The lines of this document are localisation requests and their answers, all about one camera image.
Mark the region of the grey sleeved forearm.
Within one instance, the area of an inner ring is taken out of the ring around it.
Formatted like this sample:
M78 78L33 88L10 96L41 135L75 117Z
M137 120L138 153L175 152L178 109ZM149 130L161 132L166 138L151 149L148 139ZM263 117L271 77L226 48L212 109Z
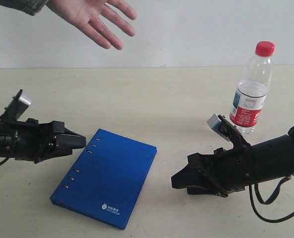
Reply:
M40 12L49 0L19 0L21 10L31 16Z

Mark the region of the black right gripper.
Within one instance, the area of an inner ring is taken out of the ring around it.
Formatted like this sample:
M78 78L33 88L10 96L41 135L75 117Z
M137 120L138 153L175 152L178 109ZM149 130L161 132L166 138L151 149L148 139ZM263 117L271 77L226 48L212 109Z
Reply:
M187 165L171 177L172 188L187 188L189 195L228 197L251 184L249 148L216 149L213 154L199 152L187 156Z

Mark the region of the person's open hand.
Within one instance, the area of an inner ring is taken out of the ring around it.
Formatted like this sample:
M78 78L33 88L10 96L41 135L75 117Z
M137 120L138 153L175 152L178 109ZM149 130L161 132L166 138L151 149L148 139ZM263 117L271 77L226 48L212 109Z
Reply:
M100 16L126 35L133 37L136 34L134 27L113 9L116 8L130 20L135 20L138 16L136 10L125 0L50 0L46 6L104 49L113 47L120 51L123 42Z

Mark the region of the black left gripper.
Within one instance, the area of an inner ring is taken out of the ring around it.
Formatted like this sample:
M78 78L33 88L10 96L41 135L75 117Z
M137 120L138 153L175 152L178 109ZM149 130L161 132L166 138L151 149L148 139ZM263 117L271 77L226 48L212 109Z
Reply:
M17 132L14 149L15 160L39 163L44 160L71 155L73 149L86 146L86 137L64 127L64 122L38 123L29 119L16 122L12 128Z

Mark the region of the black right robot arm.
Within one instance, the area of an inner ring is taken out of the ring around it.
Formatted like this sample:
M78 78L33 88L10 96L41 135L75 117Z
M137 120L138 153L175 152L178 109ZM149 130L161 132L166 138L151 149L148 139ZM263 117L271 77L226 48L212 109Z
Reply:
M187 165L171 177L172 188L227 197L250 184L294 176L294 126L287 134L256 145L250 145L225 119L212 129L233 148L188 155Z

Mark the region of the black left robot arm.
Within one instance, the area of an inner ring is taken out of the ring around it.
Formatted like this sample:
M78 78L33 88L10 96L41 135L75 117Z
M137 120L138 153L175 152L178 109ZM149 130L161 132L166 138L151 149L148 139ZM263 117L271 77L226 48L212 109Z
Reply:
M86 137L65 127L64 122L27 121L0 122L0 157L35 164L69 156L74 149L87 145Z

